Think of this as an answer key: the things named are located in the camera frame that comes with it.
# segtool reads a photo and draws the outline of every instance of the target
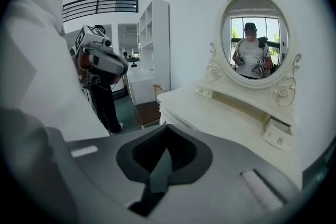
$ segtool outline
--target black railing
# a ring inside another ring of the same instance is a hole
[[[107,12],[138,12],[139,0],[77,0],[63,5],[63,22]]]
[[[231,43],[234,42],[234,43],[238,43],[240,40],[242,40],[242,38],[232,38],[231,39]],[[280,48],[280,44],[279,43],[276,43],[276,42],[272,42],[272,41],[267,41],[267,45],[269,47],[274,47],[274,48]]]

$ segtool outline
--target sneaker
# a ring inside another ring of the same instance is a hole
[[[124,124],[123,124],[122,122],[119,122],[119,125],[120,125],[120,127],[121,127],[121,128],[120,128],[120,131],[121,131],[121,129],[124,128]]]

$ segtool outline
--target tree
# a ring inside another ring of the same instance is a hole
[[[275,39],[276,43],[280,43],[280,38],[279,38],[279,33],[278,32],[274,33],[274,39]]]
[[[240,36],[239,36],[239,34],[238,34],[238,30],[237,30],[237,28],[236,27],[232,27],[232,37],[233,38],[241,38]]]
[[[232,27],[232,38],[241,38],[238,34],[238,30],[236,27]],[[236,47],[237,43],[236,42],[232,42],[232,47]]]
[[[274,39],[270,40],[272,42],[280,43],[279,33],[274,33]],[[279,56],[279,49],[274,47],[269,47],[269,52],[272,56]]]

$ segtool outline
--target white t-shirt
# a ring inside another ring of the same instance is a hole
[[[0,25],[0,106],[20,109],[66,141],[109,136],[78,83],[62,32],[62,0],[12,0]]]
[[[252,72],[252,69],[256,66],[257,60],[263,60],[266,57],[270,57],[271,54],[268,49],[268,45],[265,44],[264,49],[259,48],[259,40],[248,42],[244,39],[240,46],[237,44],[235,52],[239,52],[244,56],[245,64],[238,66],[237,72],[241,75],[260,79],[260,76]]]

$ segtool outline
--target white shelf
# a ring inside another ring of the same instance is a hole
[[[140,17],[139,23],[140,23],[140,26],[139,26],[140,32],[142,32],[142,30],[146,27],[146,12],[144,12],[142,16]]]
[[[138,48],[140,48],[140,34],[139,33],[136,36],[136,40],[137,40]]]
[[[152,24],[152,19],[149,22],[147,22],[146,26],[148,26],[149,24]]]
[[[146,9],[146,24],[148,24],[152,20],[152,2]]]
[[[150,101],[144,97],[154,92],[153,84],[160,84],[170,90],[168,2],[152,0],[140,16],[138,37],[140,70],[134,73],[129,71],[128,75],[130,90],[133,91],[132,100],[136,100],[136,103],[139,100]]]
[[[146,44],[153,43],[153,27],[152,27],[152,21],[150,21],[146,26]]]
[[[153,41],[149,42],[145,46],[143,46],[142,48],[153,48],[153,44],[154,44]]]

